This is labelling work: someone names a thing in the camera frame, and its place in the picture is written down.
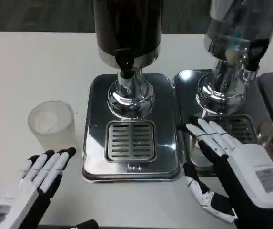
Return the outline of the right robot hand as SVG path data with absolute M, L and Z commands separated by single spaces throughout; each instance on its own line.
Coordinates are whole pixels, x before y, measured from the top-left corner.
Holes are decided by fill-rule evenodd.
M 273 229 L 273 161 L 262 145 L 242 143 L 214 121 L 178 125 L 197 140 L 225 195 L 203 183 L 192 162 L 183 164 L 187 187 L 206 212 L 239 229 Z

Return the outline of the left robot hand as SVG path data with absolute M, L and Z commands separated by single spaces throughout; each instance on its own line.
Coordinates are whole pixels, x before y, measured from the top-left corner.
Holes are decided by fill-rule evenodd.
M 0 229 L 37 228 L 75 154 L 70 147 L 28 158 L 16 177 L 0 187 Z

